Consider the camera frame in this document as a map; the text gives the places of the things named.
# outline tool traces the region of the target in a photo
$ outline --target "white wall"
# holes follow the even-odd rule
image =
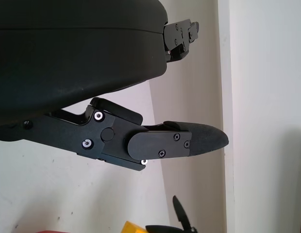
[[[234,231],[228,233],[299,233],[301,0],[229,3],[231,57],[223,59],[231,58],[234,193],[227,201],[234,200],[228,213]]]
[[[154,124],[148,82],[105,97]],[[88,104],[68,109],[82,113]],[[119,233],[126,220],[169,225],[160,161],[138,172],[29,141],[0,142],[0,233]]]
[[[196,122],[221,128],[215,1],[161,2],[169,23],[189,18],[199,22],[200,31],[187,57],[168,64],[165,75],[150,80],[155,121]],[[162,168],[171,224],[180,226],[172,207],[172,196],[177,195],[199,232],[224,232],[222,152],[162,160]]]

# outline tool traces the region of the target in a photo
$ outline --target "bolt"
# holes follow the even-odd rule
[[[174,138],[174,141],[180,140],[180,134],[176,133],[173,138]]]
[[[161,150],[161,151],[159,151],[158,155],[159,155],[159,158],[163,158],[166,155],[166,151]]]
[[[96,121],[102,121],[102,120],[103,120],[103,117],[104,117],[104,115],[103,115],[102,112],[96,112],[96,113],[94,114],[94,119],[95,119]]]
[[[189,142],[189,141],[186,141],[186,142],[184,143],[184,147],[185,147],[185,148],[189,148],[189,146],[190,146],[190,142]]]
[[[85,139],[83,141],[83,148],[85,150],[90,150],[93,147],[93,142],[90,139]]]
[[[25,130],[30,130],[33,127],[33,122],[31,122],[30,120],[26,120],[23,122],[23,128]]]

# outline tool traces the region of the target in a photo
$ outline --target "silver screw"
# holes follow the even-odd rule
[[[159,158],[163,158],[166,155],[166,151],[165,150],[161,150],[158,153]]]
[[[189,142],[189,141],[186,141],[186,142],[184,143],[184,147],[185,147],[185,148],[189,148],[189,146],[190,146],[190,142]]]
[[[83,141],[83,148],[89,149],[92,147],[92,141],[90,139],[85,139]]]
[[[96,112],[94,114],[94,119],[99,121],[99,120],[102,120],[103,119],[103,113],[102,112]]]
[[[180,134],[176,133],[173,138],[174,138],[174,141],[180,140]]]

